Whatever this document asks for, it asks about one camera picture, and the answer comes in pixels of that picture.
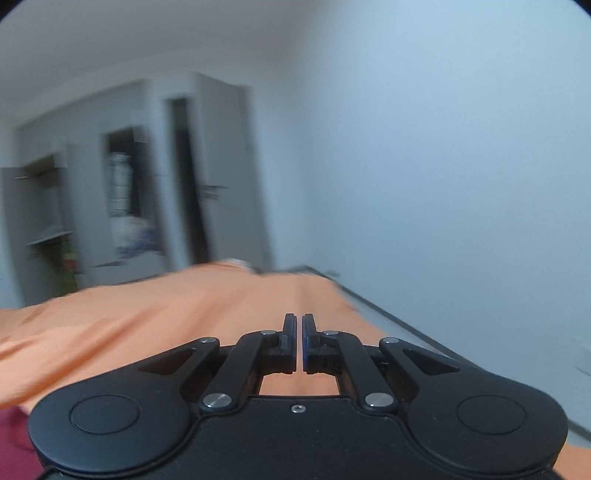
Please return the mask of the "dark red long-sleeve shirt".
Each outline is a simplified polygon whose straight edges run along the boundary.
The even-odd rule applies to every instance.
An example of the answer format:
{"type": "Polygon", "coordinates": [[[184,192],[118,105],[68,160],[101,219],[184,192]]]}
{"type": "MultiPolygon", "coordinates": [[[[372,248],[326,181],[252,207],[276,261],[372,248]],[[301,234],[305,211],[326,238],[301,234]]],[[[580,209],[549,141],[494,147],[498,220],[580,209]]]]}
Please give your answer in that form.
{"type": "Polygon", "coordinates": [[[1,480],[35,480],[43,472],[29,439],[27,420],[28,416],[19,407],[1,411],[1,480]]]}

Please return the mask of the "grey open wardrobe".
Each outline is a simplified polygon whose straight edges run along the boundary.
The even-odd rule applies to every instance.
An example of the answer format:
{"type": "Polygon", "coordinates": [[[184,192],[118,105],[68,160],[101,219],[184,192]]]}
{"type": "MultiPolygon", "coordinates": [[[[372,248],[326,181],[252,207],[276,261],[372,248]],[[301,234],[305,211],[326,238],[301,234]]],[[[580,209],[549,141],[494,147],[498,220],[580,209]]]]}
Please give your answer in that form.
{"type": "Polygon", "coordinates": [[[1,165],[17,304],[190,265],[270,269],[250,91],[200,73],[133,82],[18,128],[1,165]]]}

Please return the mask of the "colourful bag in wardrobe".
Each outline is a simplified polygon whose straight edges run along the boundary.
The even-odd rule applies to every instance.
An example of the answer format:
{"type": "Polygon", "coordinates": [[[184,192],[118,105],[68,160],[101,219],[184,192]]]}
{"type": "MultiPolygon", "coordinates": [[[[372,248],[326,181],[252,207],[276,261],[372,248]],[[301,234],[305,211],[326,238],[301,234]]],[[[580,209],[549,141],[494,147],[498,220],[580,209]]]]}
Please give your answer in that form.
{"type": "Polygon", "coordinates": [[[74,251],[71,236],[64,236],[60,243],[61,286],[63,294],[75,293],[77,284],[78,255],[74,251]]]}

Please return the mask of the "pile of folded clothes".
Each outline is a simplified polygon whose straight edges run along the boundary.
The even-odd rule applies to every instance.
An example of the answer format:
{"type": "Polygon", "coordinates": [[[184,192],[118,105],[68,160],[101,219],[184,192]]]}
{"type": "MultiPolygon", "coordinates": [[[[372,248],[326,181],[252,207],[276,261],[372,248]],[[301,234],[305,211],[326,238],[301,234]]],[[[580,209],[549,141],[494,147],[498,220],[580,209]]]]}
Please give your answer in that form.
{"type": "Polygon", "coordinates": [[[134,258],[148,251],[158,251],[158,230],[148,220],[135,216],[110,218],[113,242],[119,259],[134,258]]]}

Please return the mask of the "orange bed blanket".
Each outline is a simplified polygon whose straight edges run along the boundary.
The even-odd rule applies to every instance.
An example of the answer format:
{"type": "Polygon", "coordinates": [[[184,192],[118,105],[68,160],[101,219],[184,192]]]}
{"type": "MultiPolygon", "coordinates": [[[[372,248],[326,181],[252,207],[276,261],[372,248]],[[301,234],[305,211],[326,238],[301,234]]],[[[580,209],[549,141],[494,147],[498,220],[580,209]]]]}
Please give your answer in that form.
{"type": "Polygon", "coordinates": [[[46,479],[586,479],[548,394],[465,361],[456,412],[359,412],[303,368],[301,318],[384,335],[316,275],[228,263],[86,289],[1,314],[1,405],[28,416],[46,479]],[[140,362],[202,337],[222,346],[297,317],[297,369],[230,412],[201,412],[140,362]]]}

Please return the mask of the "hanging white jacket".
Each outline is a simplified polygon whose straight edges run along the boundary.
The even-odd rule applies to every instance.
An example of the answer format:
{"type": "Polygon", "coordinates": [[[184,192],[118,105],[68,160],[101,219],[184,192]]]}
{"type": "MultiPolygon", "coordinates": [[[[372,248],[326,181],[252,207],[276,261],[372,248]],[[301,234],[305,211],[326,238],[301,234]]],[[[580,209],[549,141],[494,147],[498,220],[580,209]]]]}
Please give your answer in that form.
{"type": "Polygon", "coordinates": [[[108,157],[109,194],[108,205],[111,217],[127,216],[131,211],[131,190],[133,169],[130,157],[113,152],[108,157]]]}

